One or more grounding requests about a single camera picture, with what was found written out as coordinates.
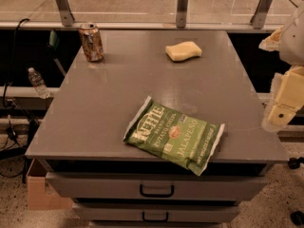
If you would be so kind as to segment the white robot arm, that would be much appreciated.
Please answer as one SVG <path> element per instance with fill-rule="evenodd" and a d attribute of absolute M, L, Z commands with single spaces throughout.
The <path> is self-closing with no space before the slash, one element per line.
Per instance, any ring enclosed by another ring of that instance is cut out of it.
<path fill-rule="evenodd" d="M 304 5 L 258 47 L 278 51 L 280 60 L 291 66 L 284 74 L 275 74 L 261 124 L 268 132 L 278 132 L 304 106 Z"/>

